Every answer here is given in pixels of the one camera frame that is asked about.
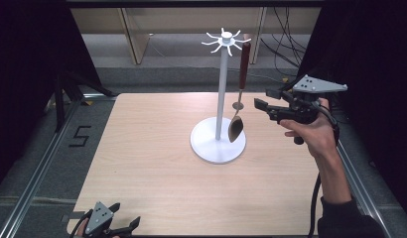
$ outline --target cable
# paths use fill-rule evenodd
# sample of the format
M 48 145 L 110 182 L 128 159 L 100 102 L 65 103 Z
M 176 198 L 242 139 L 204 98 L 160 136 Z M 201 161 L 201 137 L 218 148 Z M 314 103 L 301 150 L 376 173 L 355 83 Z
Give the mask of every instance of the cable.
M 281 29 L 282 29 L 282 31 L 283 31 L 283 35 L 282 35 L 282 37 L 281 37 L 281 41 L 282 41 L 282 39 L 283 39 L 283 37 L 284 37 L 284 35 L 285 35 L 285 36 L 287 37 L 288 41 L 289 41 L 290 44 L 291 44 L 291 48 L 292 48 L 292 50 L 293 50 L 294 57 L 295 57 L 295 59 L 296 59 L 298 65 L 300 66 L 299 59 L 301 60 L 301 58 L 300 58 L 300 55 L 298 55 L 298 53 L 296 52 L 296 48 L 294 47 L 294 44 L 293 44 L 293 41 L 292 41 L 292 37 L 291 37 L 291 33 L 290 33 L 290 23 L 289 23 L 290 10 L 289 10 L 288 7 L 286 7 L 286 9 L 285 9 L 286 23 L 285 23 L 285 26 L 284 26 L 284 25 L 282 24 L 282 21 L 281 21 L 279 15 L 278 15 L 278 13 L 277 13 L 276 8 L 274 7 L 273 9 L 274 9 L 275 15 L 276 15 L 276 17 L 277 17 L 277 19 L 278 19 L 278 22 L 279 22 L 280 25 L 281 25 Z
M 315 187 L 313 188 L 312 204 L 310 206 L 310 230 L 309 230 L 308 238 L 312 238 L 313 233 L 315 232 L 316 203 L 318 201 L 318 193 L 319 193 L 320 187 L 321 187 L 321 174 L 318 174 L 318 177 L 316 178 L 316 182 L 315 182 Z
M 265 41 L 263 41 L 263 39 L 261 38 L 260 41 L 263 43 L 263 45 L 265 45 L 266 48 L 268 48 L 268 50 L 270 52 L 272 52 L 273 54 L 275 54 L 275 56 L 280 57 L 282 60 L 287 61 L 289 64 L 291 64 L 294 67 L 299 67 L 298 64 L 296 64 L 295 62 L 291 61 L 290 59 L 286 58 L 284 55 L 278 53 L 278 51 L 275 51 L 274 49 L 272 49 L 271 47 L 268 46 L 268 44 L 265 43 Z
M 292 50 L 293 48 L 291 48 L 291 47 L 289 47 L 289 46 L 286 46 L 286 45 L 284 45 L 284 44 L 282 44 L 282 43 L 280 43 L 276 38 L 275 38 L 275 36 L 274 36 L 274 34 L 271 34 L 271 36 L 272 36 L 272 38 L 278 43 L 278 44 L 281 44 L 281 47 L 283 47 L 283 48 L 287 48 L 287 49 L 290 49 L 290 50 Z M 298 50 L 298 49 L 295 49 L 297 52 L 299 52 L 299 53 L 305 53 L 305 52 L 303 52 L 303 51 L 301 51 L 301 50 Z

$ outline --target hand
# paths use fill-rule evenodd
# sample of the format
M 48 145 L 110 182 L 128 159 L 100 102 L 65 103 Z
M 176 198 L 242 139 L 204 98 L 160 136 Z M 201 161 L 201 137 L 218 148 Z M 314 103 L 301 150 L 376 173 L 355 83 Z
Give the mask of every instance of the hand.
M 326 99 L 320 98 L 321 105 L 329 108 Z M 293 120 L 281 120 L 280 125 L 291 130 L 287 137 L 302 137 L 315 158 L 322 181 L 324 199 L 329 203 L 344 203 L 351 200 L 343 165 L 337 150 L 333 127 L 322 113 L 311 124 L 305 125 Z
M 321 105 L 329 108 L 325 98 L 320 98 Z M 293 120 L 281 120 L 280 125 L 291 130 L 285 133 L 287 137 L 302 137 L 315 159 L 328 158 L 336 150 L 336 141 L 333 127 L 328 118 L 318 114 L 316 121 L 309 125 L 300 124 Z
M 82 236 L 83 230 L 85 230 L 85 226 L 88 223 L 88 218 L 82 221 L 82 224 L 79 225 L 79 228 L 76 231 L 76 236 Z

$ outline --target floor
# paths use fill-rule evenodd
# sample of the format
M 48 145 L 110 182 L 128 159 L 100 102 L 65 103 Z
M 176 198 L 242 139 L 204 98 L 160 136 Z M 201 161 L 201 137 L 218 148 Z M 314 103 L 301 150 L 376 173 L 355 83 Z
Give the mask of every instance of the floor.
M 132 63 L 124 36 L 83 37 L 103 85 L 110 90 L 117 92 L 217 90 L 219 55 L 210 53 L 215 47 L 201 44 L 210 41 L 207 35 L 152 35 L 146 55 L 139 65 Z M 263 35 L 262 39 L 272 49 L 277 50 L 278 44 L 274 37 L 278 40 L 281 35 Z M 295 47 L 303 52 L 310 36 L 293 37 L 302 45 Z M 298 57 L 289 49 L 291 47 L 288 44 L 278 49 L 287 59 L 298 62 Z M 232 49 L 232 53 L 233 57 L 228 62 L 227 90 L 234 91 L 237 86 L 240 52 Z M 297 69 L 291 63 L 274 57 L 266 46 L 261 45 L 257 63 L 249 68 L 246 88 L 249 91 L 263 91 L 263 88 L 281 84 L 285 79 L 293 80 L 296 72 Z M 213 77 L 213 80 L 200 80 L 199 77 L 203 73 Z M 196 81 L 185 84 L 191 79 Z M 89 88 L 82 90 L 85 94 L 95 93 Z M 24 157 L 15 163 L 0 186 L 0 232 L 11 222 L 8 218 L 12 217 L 21 197 L 31 190 L 31 199 L 25 206 L 26 210 L 21 212 L 19 222 L 14 224 L 17 229 L 10 237 L 68 237 L 66 232 L 68 217 L 76 203 L 114 104 L 114 99 L 111 98 L 93 97 L 88 100 L 92 101 L 92 104 L 89 103 L 91 105 L 86 103 L 77 105 L 67 100 L 69 122 L 64 133 L 60 135 L 55 133 L 56 111 L 53 99 L 51 100 L 51 105 L 45 111 L 45 116 L 27 146 Z M 363 197 L 370 199 L 368 202 L 361 201 L 360 209 L 377 211 L 372 215 L 383 221 L 388 237 L 407 237 L 406 214 L 380 174 L 369 164 L 369 156 L 344 112 L 338 110 L 336 117 L 344 122 L 340 124 L 341 152 L 346 155 L 348 166 L 353 167 L 360 181 L 352 188 L 354 194 L 359 194 L 361 188 L 365 191 L 361 192 Z M 77 132 L 87 133 L 87 146 L 76 146 L 79 144 L 79 139 L 74 137 Z M 30 179 L 37 174 L 39 165 L 43 165 L 44 172 L 40 173 L 37 186 L 29 187 L 33 184 Z

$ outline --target black cable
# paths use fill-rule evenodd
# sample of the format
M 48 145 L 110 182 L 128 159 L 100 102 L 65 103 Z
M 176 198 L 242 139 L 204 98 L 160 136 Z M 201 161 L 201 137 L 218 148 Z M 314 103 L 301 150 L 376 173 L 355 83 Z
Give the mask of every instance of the black cable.
M 284 44 L 282 44 L 282 43 L 280 43 L 276 38 L 275 38 L 275 36 L 274 36 L 274 34 L 271 34 L 271 36 L 272 36 L 272 38 L 278 43 L 278 44 L 280 44 L 281 45 L 281 47 L 283 47 L 283 48 L 287 48 L 287 49 L 290 49 L 290 50 L 292 50 L 293 48 L 291 48 L 291 47 L 289 47 L 289 46 L 286 46 L 286 45 L 284 45 Z M 299 52 L 299 53 L 302 53 L 302 54 L 304 54 L 305 52 L 303 52 L 303 51 L 301 51 L 301 50 L 298 50 L 298 49 L 295 49 L 296 50 L 296 52 Z
M 313 188 L 312 204 L 310 206 L 310 230 L 309 230 L 308 238 L 312 238 L 313 233 L 315 232 L 316 203 L 318 201 L 318 193 L 319 193 L 320 187 L 321 187 L 321 174 L 318 174 L 318 177 L 316 178 L 316 182 L 315 182 L 315 187 Z
M 260 39 L 260 41 L 265 45 L 265 47 L 266 47 L 270 52 L 272 52 L 272 53 L 274 54 L 274 56 L 275 56 L 275 58 L 274 58 L 274 66 L 275 66 L 275 69 L 276 69 L 279 73 L 281 73 L 281 74 L 283 74 L 283 75 L 287 75 L 287 76 L 293 76 L 293 77 L 297 76 L 297 75 L 295 75 L 295 74 L 290 74 L 290 73 L 286 73 L 286 72 L 281 71 L 281 70 L 278 68 L 278 66 L 277 66 L 277 58 L 276 58 L 276 57 L 277 57 L 277 56 L 280 57 L 281 59 L 287 61 L 288 63 L 292 64 L 292 65 L 295 66 L 295 67 L 298 67 L 297 64 L 295 64 L 295 63 L 292 62 L 291 60 L 287 59 L 286 57 L 284 57 L 284 56 L 281 55 L 280 53 L 276 52 L 274 49 L 270 48 L 270 47 L 268 46 L 268 44 L 266 44 L 266 43 L 263 41 L 263 39 Z
M 300 58 L 300 55 L 297 53 L 296 48 L 294 47 L 293 41 L 291 40 L 291 31 L 290 31 L 290 21 L 289 21 L 289 17 L 290 17 L 290 9 L 287 7 L 285 9 L 285 35 L 287 36 L 288 41 L 291 44 L 291 48 L 293 49 L 293 54 L 294 54 L 294 58 L 296 59 L 296 62 L 300 65 L 300 61 L 302 61 L 302 59 Z
M 294 57 L 295 57 L 295 59 L 296 59 L 298 65 L 299 65 L 299 67 L 300 67 L 299 59 L 301 60 L 301 58 L 300 58 L 300 55 L 298 55 L 298 53 L 296 52 L 296 48 L 294 47 L 293 41 L 291 40 L 292 37 L 291 37 L 291 34 L 290 34 L 290 23 L 289 23 L 290 11 L 289 11 L 289 8 L 288 8 L 288 7 L 287 7 L 285 10 L 286 10 L 286 12 L 285 12 L 285 14 L 286 14 L 286 23 L 285 23 L 285 27 L 284 27 L 284 25 L 282 24 L 282 21 L 281 21 L 279 15 L 278 15 L 278 13 L 277 13 L 277 10 L 276 10 L 276 8 L 274 7 L 275 15 L 276 15 L 276 17 L 277 17 L 277 19 L 278 19 L 278 22 L 279 22 L 280 25 L 281 25 L 281 29 L 282 29 L 282 31 L 283 31 L 283 35 L 282 35 L 282 37 L 281 37 L 281 41 L 282 41 L 282 39 L 283 39 L 283 37 L 284 37 L 284 35 L 285 35 L 285 36 L 287 37 L 288 41 L 289 41 L 290 44 L 291 44 L 291 47 L 292 47 L 292 50 L 293 50 L 293 55 L 294 55 Z
M 299 67 L 298 64 L 296 64 L 295 62 L 291 61 L 290 59 L 286 58 L 284 55 L 278 53 L 278 51 L 275 51 L 274 49 L 272 49 L 271 47 L 268 46 L 268 44 L 265 43 L 265 41 L 263 41 L 263 39 L 260 39 L 260 41 L 263 43 L 263 45 L 265 45 L 266 48 L 268 48 L 268 50 L 270 52 L 272 52 L 273 54 L 275 54 L 275 56 L 280 57 L 282 60 L 287 61 L 289 64 L 291 64 L 294 67 Z

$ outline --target wooden table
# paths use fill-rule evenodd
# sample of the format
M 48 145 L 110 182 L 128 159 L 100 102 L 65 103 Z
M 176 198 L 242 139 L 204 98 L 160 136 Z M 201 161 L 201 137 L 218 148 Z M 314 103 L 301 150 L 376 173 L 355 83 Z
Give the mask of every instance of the wooden table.
M 226 93 L 224 117 L 234 115 L 237 96 Z M 199 122 L 216 116 L 217 93 L 119 95 L 74 211 L 120 202 L 111 227 L 141 216 L 136 235 L 307 234 L 315 161 L 254 108 L 255 97 L 286 106 L 243 93 L 246 147 L 233 162 L 214 165 L 195 154 L 190 137 Z

